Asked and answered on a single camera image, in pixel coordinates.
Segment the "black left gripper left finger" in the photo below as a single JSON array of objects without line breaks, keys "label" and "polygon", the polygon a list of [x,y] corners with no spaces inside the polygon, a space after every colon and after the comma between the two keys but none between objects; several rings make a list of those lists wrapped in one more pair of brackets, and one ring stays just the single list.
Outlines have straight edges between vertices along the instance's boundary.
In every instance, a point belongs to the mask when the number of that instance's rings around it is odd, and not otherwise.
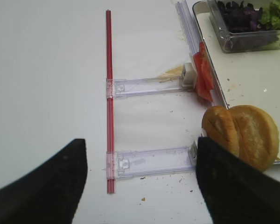
[{"label": "black left gripper left finger", "polygon": [[0,189],[0,224],[71,224],[87,173],[85,140],[74,139],[42,165]]}]

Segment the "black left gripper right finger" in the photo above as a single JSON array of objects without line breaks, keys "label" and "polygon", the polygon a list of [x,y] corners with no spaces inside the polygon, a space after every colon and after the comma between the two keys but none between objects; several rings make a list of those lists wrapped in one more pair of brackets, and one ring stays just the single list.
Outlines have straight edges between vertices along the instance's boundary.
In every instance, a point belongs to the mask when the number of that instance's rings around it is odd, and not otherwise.
[{"label": "black left gripper right finger", "polygon": [[215,224],[280,224],[280,182],[208,137],[198,139],[196,179]]}]

